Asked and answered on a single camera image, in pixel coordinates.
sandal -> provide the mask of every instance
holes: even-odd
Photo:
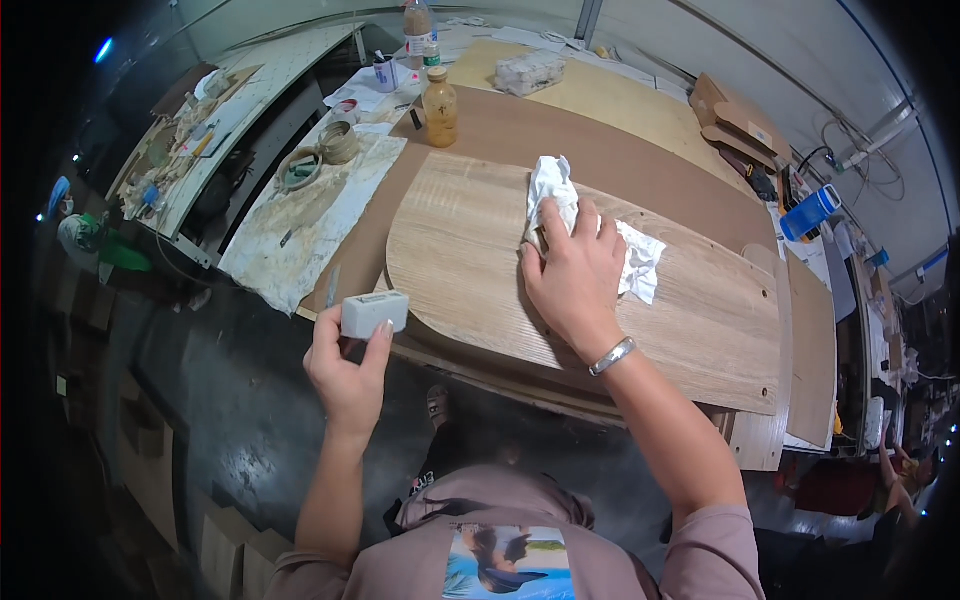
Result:
[[[426,393],[426,408],[435,430],[446,423],[446,397],[447,391],[442,385],[435,385]]]

human hand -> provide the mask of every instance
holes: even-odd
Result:
[[[600,217],[588,198],[580,199],[572,235],[552,198],[540,204],[540,215],[549,257],[544,261],[530,243],[520,248],[527,296],[550,328],[592,365],[624,338],[615,310],[627,243],[609,217],[597,232]]]
[[[326,410],[327,433],[366,444],[383,408],[383,378],[394,340],[394,324],[381,323],[367,342],[363,363],[355,365],[341,353],[340,304],[317,315],[313,345],[303,356],[303,368]]]

plastic bottle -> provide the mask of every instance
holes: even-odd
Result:
[[[437,41],[433,18],[426,0],[409,0],[403,11],[403,33],[407,37],[407,56],[410,68],[419,71],[423,66],[423,44]]]
[[[426,88],[430,86],[426,72],[435,66],[440,66],[440,45],[431,40],[423,44],[423,66],[420,68],[420,95],[425,94]]]
[[[426,141],[435,148],[446,148],[457,141],[457,90],[446,82],[445,67],[430,67],[427,78],[430,86],[423,94]]]

white cloth rag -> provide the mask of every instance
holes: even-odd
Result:
[[[577,213],[580,211],[580,197],[570,181],[570,163],[564,156],[541,156],[537,161],[537,168],[530,176],[530,191],[527,193],[528,225],[524,238],[542,255],[546,255],[546,252],[540,243],[537,228],[542,225],[540,202],[548,197],[557,202],[566,232],[572,233],[577,222]],[[597,219],[597,230],[600,230],[600,219]],[[617,294],[630,291],[647,304],[653,304],[657,291],[657,263],[660,262],[666,244],[640,233],[622,221],[616,221],[616,230],[627,243],[627,260],[623,264]]]

blue light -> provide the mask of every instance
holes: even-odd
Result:
[[[113,38],[108,37],[107,41],[104,42],[104,45],[100,47],[100,52],[97,53],[97,56],[93,58],[94,62],[100,62],[104,59],[107,53],[110,51],[110,46],[113,45]]]

